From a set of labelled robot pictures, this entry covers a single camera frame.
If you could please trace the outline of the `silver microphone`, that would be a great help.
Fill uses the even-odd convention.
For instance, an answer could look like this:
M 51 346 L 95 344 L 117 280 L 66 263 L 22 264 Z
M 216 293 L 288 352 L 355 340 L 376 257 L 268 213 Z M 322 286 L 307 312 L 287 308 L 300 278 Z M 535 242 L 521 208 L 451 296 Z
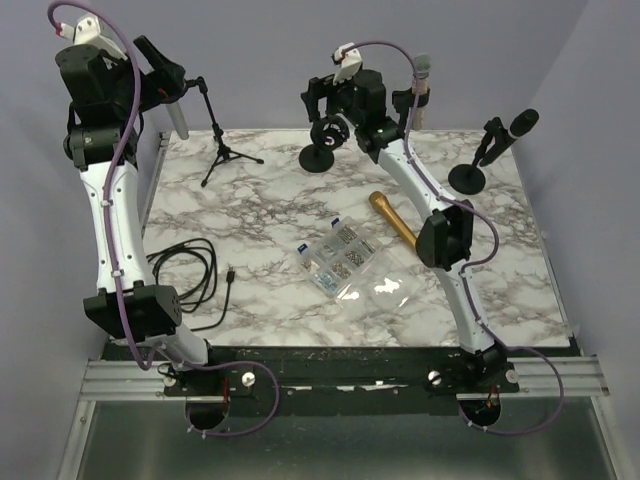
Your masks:
M 186 123 L 180 102 L 175 101 L 173 103 L 166 104 L 165 107 L 178 137 L 181 140 L 188 140 L 190 136 L 189 127 Z

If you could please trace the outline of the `round base shock mount stand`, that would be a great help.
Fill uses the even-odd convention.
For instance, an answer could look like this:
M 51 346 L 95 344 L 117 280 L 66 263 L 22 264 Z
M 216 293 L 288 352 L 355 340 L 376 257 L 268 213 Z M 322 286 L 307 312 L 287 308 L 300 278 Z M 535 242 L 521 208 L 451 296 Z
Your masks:
M 323 173 L 334 164 L 333 152 L 341 148 L 350 137 L 346 121 L 339 115 L 312 122 L 310 130 L 311 144 L 299 154 L 300 166 L 309 173 Z

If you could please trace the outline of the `tripod shock mount stand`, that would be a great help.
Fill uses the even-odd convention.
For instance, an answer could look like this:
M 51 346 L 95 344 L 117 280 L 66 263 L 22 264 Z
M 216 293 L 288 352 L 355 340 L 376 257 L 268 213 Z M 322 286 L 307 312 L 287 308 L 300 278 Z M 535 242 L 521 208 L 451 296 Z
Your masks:
M 213 171 L 218 166 L 228 164 L 233 160 L 247 159 L 252 162 L 255 162 L 258 165 L 263 165 L 265 163 L 263 159 L 233 150 L 225 143 L 224 130 L 219 125 L 219 122 L 217 121 L 216 116 L 214 114 L 212 104 L 209 98 L 209 89 L 205 79 L 202 76 L 198 76 L 194 79 L 187 79 L 185 81 L 185 84 L 187 89 L 197 88 L 200 95 L 202 96 L 205 103 L 205 107 L 209 115 L 210 122 L 211 122 L 211 129 L 213 132 L 214 143 L 217 145 L 216 157 L 212 161 L 211 165 L 209 166 L 209 169 L 205 177 L 202 179 L 200 186 L 202 188 L 205 188 L 209 183 L 209 180 Z

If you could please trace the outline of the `glitter microphone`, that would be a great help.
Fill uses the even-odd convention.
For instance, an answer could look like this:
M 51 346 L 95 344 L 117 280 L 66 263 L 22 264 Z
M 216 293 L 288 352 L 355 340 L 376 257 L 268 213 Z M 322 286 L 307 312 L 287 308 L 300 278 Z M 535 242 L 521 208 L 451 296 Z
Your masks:
M 418 99 L 411 120 L 413 130 L 423 128 L 426 106 L 429 101 L 430 85 L 429 76 L 431 70 L 431 58 L 426 53 L 421 53 L 414 58 L 415 74 L 412 83 L 412 92 Z

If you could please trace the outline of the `gold microphone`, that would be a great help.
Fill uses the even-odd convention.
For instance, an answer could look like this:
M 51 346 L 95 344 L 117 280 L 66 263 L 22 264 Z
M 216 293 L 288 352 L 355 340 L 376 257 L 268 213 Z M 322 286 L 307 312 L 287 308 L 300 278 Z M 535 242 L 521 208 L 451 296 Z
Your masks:
M 368 197 L 373 210 L 381 215 L 398 236 L 413 250 L 416 250 L 417 237 L 406 222 L 393 208 L 388 198 L 380 191 L 374 191 Z

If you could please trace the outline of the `black microphone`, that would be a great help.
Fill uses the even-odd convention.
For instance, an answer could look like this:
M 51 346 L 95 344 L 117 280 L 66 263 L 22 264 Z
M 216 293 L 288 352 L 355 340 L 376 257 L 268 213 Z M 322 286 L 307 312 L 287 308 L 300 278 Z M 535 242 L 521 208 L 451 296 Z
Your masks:
M 516 116 L 506 130 L 507 145 L 513 145 L 518 139 L 529 133 L 538 123 L 539 119 L 539 112 L 533 108 L 526 109 Z

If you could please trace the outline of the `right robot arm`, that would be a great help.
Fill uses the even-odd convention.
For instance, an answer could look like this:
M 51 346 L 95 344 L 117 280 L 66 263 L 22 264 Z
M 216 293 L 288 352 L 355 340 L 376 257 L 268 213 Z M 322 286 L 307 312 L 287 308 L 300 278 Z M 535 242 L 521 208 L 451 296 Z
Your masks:
M 312 145 L 332 152 L 354 135 L 360 149 L 385 170 L 409 197 L 423 222 L 415 251 L 445 291 L 458 331 L 462 384 L 480 392 L 507 362 L 506 348 L 490 331 L 472 283 L 471 246 L 478 212 L 448 192 L 417 160 L 407 127 L 427 105 L 422 80 L 404 91 L 386 92 L 382 76 L 359 69 L 344 78 L 313 77 L 301 99 L 312 125 Z

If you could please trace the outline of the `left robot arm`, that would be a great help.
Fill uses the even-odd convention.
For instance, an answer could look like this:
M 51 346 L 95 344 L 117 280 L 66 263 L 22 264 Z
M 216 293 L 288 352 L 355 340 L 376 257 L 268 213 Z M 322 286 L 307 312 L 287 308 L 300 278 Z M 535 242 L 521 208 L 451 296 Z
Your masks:
M 176 289 L 153 276 L 137 203 L 133 126 L 143 112 L 185 94 L 185 70 L 146 36 L 133 43 L 149 62 L 148 73 L 131 55 L 94 45 L 74 45 L 55 57 L 71 96 L 63 148 L 87 193 L 98 252 L 97 292 L 84 299 L 84 312 L 115 340 L 156 347 L 192 365 L 188 384 L 209 395 L 220 387 L 222 372 L 209 362 L 208 342 L 183 323 Z

